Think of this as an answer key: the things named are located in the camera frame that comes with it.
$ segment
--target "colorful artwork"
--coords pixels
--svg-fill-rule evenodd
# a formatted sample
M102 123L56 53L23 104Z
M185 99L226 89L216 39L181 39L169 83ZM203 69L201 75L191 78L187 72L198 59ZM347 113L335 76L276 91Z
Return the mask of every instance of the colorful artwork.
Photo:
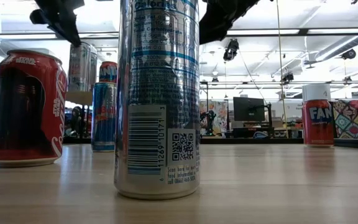
M225 133L227 128L227 101L209 101L209 109L215 112L216 117L213 121L213 134ZM200 101L200 113L207 112L206 100ZM201 134L206 133L206 118L201 121Z
M338 138L358 139L358 100L334 102L334 118Z

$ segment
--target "silver can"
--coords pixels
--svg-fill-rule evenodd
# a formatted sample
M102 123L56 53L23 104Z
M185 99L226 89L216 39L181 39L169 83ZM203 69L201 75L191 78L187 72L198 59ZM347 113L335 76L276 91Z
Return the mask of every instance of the silver can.
M96 83L97 51L87 43L70 47L68 67L68 91L93 91Z
M114 184L166 199L200 183L198 0L121 0Z

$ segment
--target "table surface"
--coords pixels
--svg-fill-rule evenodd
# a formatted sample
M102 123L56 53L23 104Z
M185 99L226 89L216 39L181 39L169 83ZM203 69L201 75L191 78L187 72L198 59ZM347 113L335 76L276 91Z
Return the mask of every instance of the table surface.
M0 223L358 224L358 149L202 145L199 189L164 201L118 195L113 161L71 145L55 164L0 169Z

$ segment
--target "computer monitor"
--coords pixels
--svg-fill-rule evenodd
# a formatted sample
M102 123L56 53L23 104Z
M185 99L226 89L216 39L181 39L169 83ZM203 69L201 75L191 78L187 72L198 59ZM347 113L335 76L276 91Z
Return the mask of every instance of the computer monitor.
M235 121L264 121L264 100L257 98L233 97Z

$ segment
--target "qr code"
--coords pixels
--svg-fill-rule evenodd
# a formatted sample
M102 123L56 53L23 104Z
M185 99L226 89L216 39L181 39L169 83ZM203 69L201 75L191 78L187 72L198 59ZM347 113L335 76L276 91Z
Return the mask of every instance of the qr code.
M194 134L172 133L172 160L185 161L193 158Z

